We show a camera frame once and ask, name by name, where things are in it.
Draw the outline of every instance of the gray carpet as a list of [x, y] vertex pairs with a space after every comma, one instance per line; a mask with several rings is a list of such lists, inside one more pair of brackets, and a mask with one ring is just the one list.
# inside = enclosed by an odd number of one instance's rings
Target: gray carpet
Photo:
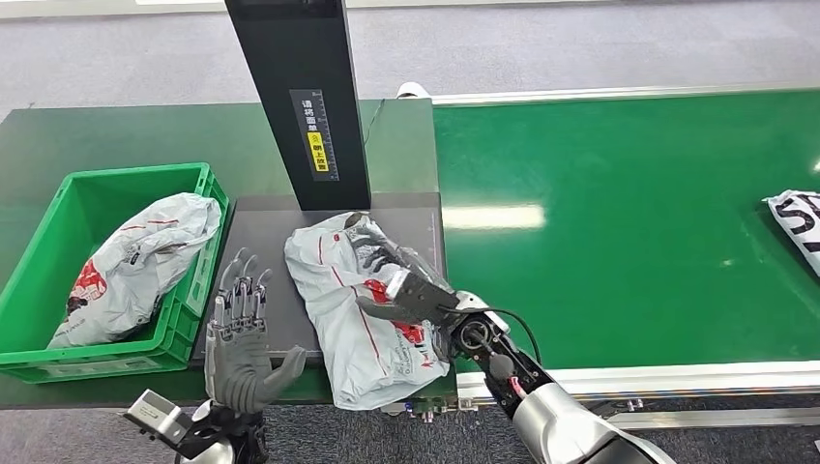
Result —
[[[820, 2], [814, 0], [349, 14], [357, 85], [365, 98], [391, 96], [406, 80], [433, 94], [820, 82], [818, 21]], [[2, 21], [0, 44], [0, 119], [22, 107], [258, 100], [225, 14]], [[329, 406], [269, 413], [273, 462], [531, 462], [496, 409], [446, 415], [431, 425]], [[682, 464], [820, 462], [812, 443], [820, 438], [818, 427], [645, 434]], [[171, 458], [111, 413], [0, 412], [0, 463]]]

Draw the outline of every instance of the black vertical stand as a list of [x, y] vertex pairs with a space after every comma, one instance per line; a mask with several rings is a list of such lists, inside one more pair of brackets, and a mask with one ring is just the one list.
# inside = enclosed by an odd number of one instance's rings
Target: black vertical stand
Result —
[[300, 208], [369, 209], [343, 0], [225, 4]]

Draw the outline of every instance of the sticker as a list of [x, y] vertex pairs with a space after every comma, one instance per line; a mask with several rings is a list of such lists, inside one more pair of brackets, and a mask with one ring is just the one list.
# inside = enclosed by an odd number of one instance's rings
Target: sticker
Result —
[[314, 181], [338, 181], [331, 128], [321, 89], [292, 89], [290, 98]]
[[307, 144], [313, 155], [313, 166], [319, 172], [328, 172], [328, 159], [325, 156], [325, 144], [322, 142], [321, 132], [308, 132]]

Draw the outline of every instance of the black cable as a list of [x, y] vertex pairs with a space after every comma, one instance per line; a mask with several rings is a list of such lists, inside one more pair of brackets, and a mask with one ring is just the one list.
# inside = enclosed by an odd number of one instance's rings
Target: black cable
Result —
[[467, 335], [471, 336], [473, 338], [473, 341], [476, 341], [477, 343], [482, 345], [484, 348], [486, 348], [487, 353], [489, 353], [490, 356], [495, 354], [495, 351], [493, 351], [492, 347], [489, 346], [489, 343], [487, 343], [486, 338], [483, 335], [481, 335], [479, 333], [479, 331], [473, 329], [472, 331], [467, 333]]
[[379, 102], [378, 107], [376, 107], [376, 110], [373, 112], [373, 117], [370, 118], [370, 124], [367, 125], [367, 134], [365, 134], [365, 146], [367, 146], [367, 141], [370, 140], [370, 129], [373, 127], [373, 123], [376, 122], [379, 113], [381, 113], [385, 100], [386, 99], [382, 99], [382, 101]]
[[542, 363], [542, 361], [541, 361], [541, 350], [539, 350], [538, 342], [536, 341], [536, 336], [533, 334], [532, 329], [530, 329], [530, 326], [527, 325], [526, 321], [524, 321], [524, 319], [521, 316], [519, 316], [518, 314], [515, 314], [512, 311], [507, 311], [506, 309], [498, 309], [498, 308], [495, 308], [495, 307], [482, 307], [482, 308], [470, 307], [470, 308], [467, 308], [467, 309], [451, 309], [451, 308], [448, 308], [448, 307], [439, 306], [439, 308], [441, 310], [445, 311], [445, 312], [451, 312], [451, 313], [455, 313], [455, 314], [476, 314], [476, 313], [479, 313], [479, 312], [487, 312], [487, 311], [498, 312], [500, 314], [507, 314], [511, 318], [518, 321], [518, 324], [520, 324], [521, 327], [524, 328], [524, 332], [526, 332], [527, 336], [530, 337], [530, 343], [532, 343], [532, 345], [533, 345], [533, 351], [535, 352], [535, 355], [536, 355], [536, 361], [538, 361], [539, 364]]

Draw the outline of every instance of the white plastic bag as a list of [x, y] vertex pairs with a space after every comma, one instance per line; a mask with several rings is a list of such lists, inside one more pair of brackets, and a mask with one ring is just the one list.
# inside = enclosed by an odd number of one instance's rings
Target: white plastic bag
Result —
[[447, 375], [450, 365], [433, 352], [427, 322], [410, 326], [376, 319], [356, 305], [360, 295], [384, 301], [385, 285], [399, 267], [386, 264], [375, 274], [360, 268], [343, 232], [351, 214], [297, 229], [285, 242], [284, 255], [318, 334], [334, 404], [370, 410], [417, 392]]
[[217, 233], [220, 217], [217, 200], [178, 193], [129, 219], [82, 267], [69, 316], [48, 348], [107, 343], [148, 323], [158, 298]]
[[820, 276], [820, 193], [787, 190], [765, 201], [777, 223]]

